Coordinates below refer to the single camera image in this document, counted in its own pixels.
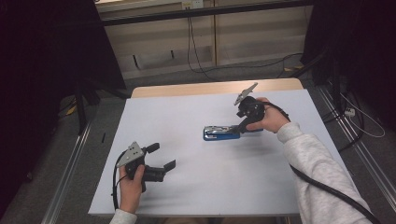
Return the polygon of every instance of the white cable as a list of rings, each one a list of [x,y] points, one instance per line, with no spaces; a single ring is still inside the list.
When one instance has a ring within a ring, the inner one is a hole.
[[[359,127],[355,122],[353,122],[351,116],[348,116],[348,117],[349,117],[349,121],[350,121],[356,128],[358,128],[358,129],[361,130],[362,132],[364,132],[364,133],[366,133],[366,134],[368,134],[368,135],[370,135],[370,136],[372,136],[372,137],[380,138],[380,137],[385,136],[385,130],[384,130],[384,128],[383,128],[381,125],[379,125],[378,122],[376,122],[376,121],[375,121],[374,119],[372,119],[369,115],[367,115],[366,113],[364,113],[363,111],[361,111],[360,109],[358,109],[355,105],[353,105],[342,93],[340,93],[340,94],[341,94],[341,96],[342,96],[350,105],[352,105],[355,109],[359,110],[363,115],[365,115],[367,118],[369,118],[370,120],[372,120],[376,125],[378,125],[378,127],[381,128],[381,130],[382,130],[383,133],[382,133],[382,135],[374,135],[374,134],[371,134],[371,133],[367,133],[367,132],[364,131],[361,127]]]

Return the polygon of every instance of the white tabletop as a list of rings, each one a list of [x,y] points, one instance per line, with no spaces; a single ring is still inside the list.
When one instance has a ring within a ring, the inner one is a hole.
[[[306,90],[253,92],[314,133],[345,168]],[[233,105],[237,94],[133,98],[127,100],[89,214],[112,216],[112,174],[117,157],[133,141],[160,143],[147,165],[177,167],[162,183],[147,183],[138,215],[151,217],[287,216],[298,214],[291,169],[274,133],[245,133],[240,139],[203,140],[207,125],[242,121]]]

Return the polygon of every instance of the person's right arm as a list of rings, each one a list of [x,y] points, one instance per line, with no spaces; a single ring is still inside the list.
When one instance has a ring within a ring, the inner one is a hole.
[[[268,105],[265,107],[264,119],[247,126],[248,130],[259,128],[277,133],[277,138],[284,144],[285,156],[294,168],[318,182],[338,189],[369,209],[347,174],[316,136],[303,133],[298,123],[289,122],[279,111]],[[306,183],[298,176],[295,176],[295,189],[303,223],[371,223],[349,204]]]

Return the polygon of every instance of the gray carpet floor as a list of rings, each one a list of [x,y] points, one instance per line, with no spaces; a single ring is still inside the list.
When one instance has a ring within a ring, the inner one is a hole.
[[[289,73],[281,74],[282,63],[272,66],[251,67],[273,62],[276,62],[276,60],[243,63],[237,64],[237,66],[234,65],[233,68],[213,70],[206,73],[211,78],[206,77],[202,73],[183,71],[162,74],[156,77],[128,79],[125,80],[128,87],[125,92],[131,93],[134,88],[140,86],[213,82],[212,78],[218,81],[232,81],[275,78],[279,75],[286,77],[289,75]],[[287,63],[287,66],[298,65],[298,57],[288,60]],[[325,115],[329,113],[330,110],[324,104],[318,91],[319,88],[326,87],[314,86],[309,74],[303,75],[301,81],[304,87],[308,89],[319,114]],[[88,210],[118,128],[125,101],[115,98],[106,92],[100,91],[99,94],[102,97],[101,104],[98,106],[87,105],[86,107],[88,110],[94,110],[96,114],[92,120],[91,131],[85,147],[81,151],[78,165],[56,223],[108,223],[110,220],[110,218],[92,217],[88,215]],[[66,98],[63,104],[69,101],[70,98]],[[363,111],[376,118],[375,111],[364,102],[364,99],[360,99],[360,103]],[[370,133],[378,132],[378,128],[368,119],[366,119],[365,126],[366,131]],[[346,136],[336,121],[327,123],[326,127],[337,147],[342,147],[348,143]],[[395,183],[396,171],[393,164],[396,159],[394,150],[396,148],[396,134],[386,127],[385,129],[387,132],[385,137],[373,138],[365,134],[361,141],[369,148],[389,179]],[[33,170],[33,180],[21,186],[0,224],[41,223],[77,139],[77,113],[61,117],[46,152]],[[354,147],[341,152],[341,156],[352,174],[358,190],[370,205],[374,214],[382,223],[396,223],[395,211],[365,168]],[[141,217],[138,222],[150,224],[155,223],[156,220],[155,218]]]

